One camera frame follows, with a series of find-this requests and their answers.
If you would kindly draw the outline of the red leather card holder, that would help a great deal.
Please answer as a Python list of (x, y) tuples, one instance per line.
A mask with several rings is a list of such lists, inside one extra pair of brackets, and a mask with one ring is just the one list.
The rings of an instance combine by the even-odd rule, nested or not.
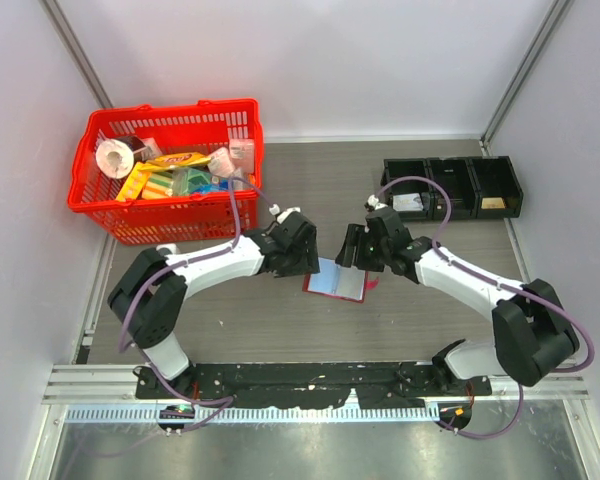
[(307, 274), (303, 291), (340, 300), (363, 303), (368, 290), (378, 286), (379, 278), (356, 268), (342, 267), (332, 259), (318, 258), (319, 272)]

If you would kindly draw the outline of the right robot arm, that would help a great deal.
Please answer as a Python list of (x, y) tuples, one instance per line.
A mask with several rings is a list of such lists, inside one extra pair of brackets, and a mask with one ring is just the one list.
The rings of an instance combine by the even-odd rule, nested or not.
[(348, 225), (336, 262), (367, 272), (390, 270), (449, 295), (488, 321), (490, 341), (461, 339), (433, 358), (431, 380), (442, 394), (491, 375), (532, 387), (579, 350), (576, 331), (549, 283), (502, 278), (429, 237), (414, 238), (390, 207), (370, 212), (363, 224)]

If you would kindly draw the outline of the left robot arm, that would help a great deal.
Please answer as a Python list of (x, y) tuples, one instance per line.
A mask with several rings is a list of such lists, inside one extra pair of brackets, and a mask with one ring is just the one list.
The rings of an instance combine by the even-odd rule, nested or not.
[(170, 397), (190, 397), (196, 372), (175, 335), (184, 302), (237, 278), (271, 273), (304, 276), (319, 271), (317, 227), (300, 209), (287, 209), (266, 228), (198, 252), (180, 253), (174, 244), (143, 250), (107, 299), (129, 338), (159, 374)]

